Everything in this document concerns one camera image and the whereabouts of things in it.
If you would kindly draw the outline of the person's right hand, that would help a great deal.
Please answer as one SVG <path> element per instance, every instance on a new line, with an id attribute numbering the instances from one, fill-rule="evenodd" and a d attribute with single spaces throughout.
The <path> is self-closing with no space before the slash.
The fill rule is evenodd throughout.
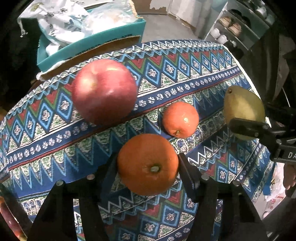
<path id="1" fill-rule="evenodd" d="M 295 185 L 295 177 L 296 177 L 296 170 L 295 165 L 292 164 L 285 164 L 284 169 L 284 178 L 283 178 L 283 186 L 286 190 L 289 190 L 290 187 Z"/>

